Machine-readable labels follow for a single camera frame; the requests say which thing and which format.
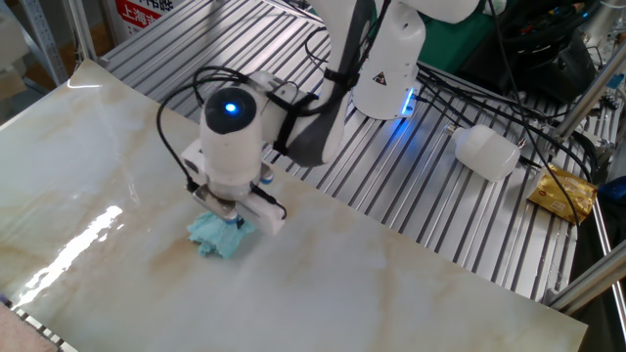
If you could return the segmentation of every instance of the white bottle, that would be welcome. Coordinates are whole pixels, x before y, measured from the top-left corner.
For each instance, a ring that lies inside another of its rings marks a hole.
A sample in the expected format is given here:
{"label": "white bottle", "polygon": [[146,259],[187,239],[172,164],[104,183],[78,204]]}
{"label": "white bottle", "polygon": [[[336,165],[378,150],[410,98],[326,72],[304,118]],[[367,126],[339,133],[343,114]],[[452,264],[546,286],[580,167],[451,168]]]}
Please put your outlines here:
{"label": "white bottle", "polygon": [[447,131],[457,144],[457,159],[491,182],[504,180],[517,165],[519,148],[487,126],[448,125]]}

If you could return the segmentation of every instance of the warning label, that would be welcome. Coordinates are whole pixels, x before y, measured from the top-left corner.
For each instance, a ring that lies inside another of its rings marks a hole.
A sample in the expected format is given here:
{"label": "warning label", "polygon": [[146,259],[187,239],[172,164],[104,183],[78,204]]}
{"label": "warning label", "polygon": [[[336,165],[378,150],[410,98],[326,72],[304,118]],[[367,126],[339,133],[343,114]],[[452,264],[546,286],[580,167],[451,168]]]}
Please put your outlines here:
{"label": "warning label", "polygon": [[112,14],[112,31],[117,43],[172,11],[185,0],[106,0]]}
{"label": "warning label", "polygon": [[387,80],[384,79],[384,72],[381,72],[374,77],[374,81],[382,85],[387,85]]}
{"label": "warning label", "polygon": [[160,14],[127,0],[115,0],[117,12],[129,23],[145,28],[160,17]]}

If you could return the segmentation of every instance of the white marble board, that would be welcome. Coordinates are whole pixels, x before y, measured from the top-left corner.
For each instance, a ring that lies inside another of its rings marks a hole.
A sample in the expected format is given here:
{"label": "white marble board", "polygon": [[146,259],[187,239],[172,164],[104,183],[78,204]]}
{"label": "white marble board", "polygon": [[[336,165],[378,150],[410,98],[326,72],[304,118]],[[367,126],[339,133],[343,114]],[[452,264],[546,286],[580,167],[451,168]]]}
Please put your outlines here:
{"label": "white marble board", "polygon": [[583,324],[277,169],[283,231],[200,257],[156,111],[87,62],[0,127],[0,291],[78,351],[578,350]]}

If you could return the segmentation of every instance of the blue led light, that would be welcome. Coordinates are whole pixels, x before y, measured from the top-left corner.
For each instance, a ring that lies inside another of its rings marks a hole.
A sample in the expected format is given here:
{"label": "blue led light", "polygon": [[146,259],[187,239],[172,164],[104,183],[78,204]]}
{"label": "blue led light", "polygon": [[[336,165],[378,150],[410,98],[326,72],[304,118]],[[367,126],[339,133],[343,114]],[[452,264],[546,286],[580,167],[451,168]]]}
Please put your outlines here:
{"label": "blue led light", "polygon": [[402,114],[410,113],[407,108],[409,107],[409,103],[411,103],[411,99],[413,98],[413,91],[415,88],[411,88],[409,94],[407,94],[407,99],[404,101],[404,107],[402,107]]}
{"label": "blue led light", "polygon": [[237,108],[237,106],[233,103],[228,103],[224,106],[224,110],[229,113],[237,113],[237,110],[239,110],[239,108]]}

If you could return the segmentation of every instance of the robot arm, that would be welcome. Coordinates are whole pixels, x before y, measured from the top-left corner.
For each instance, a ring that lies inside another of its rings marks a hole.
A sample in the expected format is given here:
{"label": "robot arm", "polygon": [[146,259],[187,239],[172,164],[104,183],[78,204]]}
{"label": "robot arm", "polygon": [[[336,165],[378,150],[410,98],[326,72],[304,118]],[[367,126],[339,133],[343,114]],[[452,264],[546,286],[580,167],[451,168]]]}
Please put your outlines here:
{"label": "robot arm", "polygon": [[[420,1],[430,4],[442,0]],[[362,52],[362,43],[371,32],[376,13],[374,0],[309,2],[324,20],[333,45],[320,97],[300,92],[269,72],[255,72],[245,84],[222,88],[208,97],[201,111],[201,138],[182,155],[195,182],[202,185],[194,190],[200,204],[227,222],[238,222],[243,217],[268,234],[280,231],[287,210],[259,188],[259,184],[273,178],[269,167],[261,162],[263,141],[305,167],[335,157],[343,134],[347,93],[356,83],[363,56],[367,55],[367,51]],[[403,11],[407,19],[419,18],[415,10],[406,11],[407,5],[391,3],[384,0],[381,19],[387,9],[401,21]],[[435,8],[430,6],[428,10],[435,12]],[[393,57],[390,53],[379,55]]]}
{"label": "robot arm", "polygon": [[426,28],[418,11],[450,23],[467,18],[479,0],[392,1],[361,79],[353,90],[353,101],[363,114],[377,119],[413,115],[413,93],[420,90],[416,80],[417,58],[426,39]]}

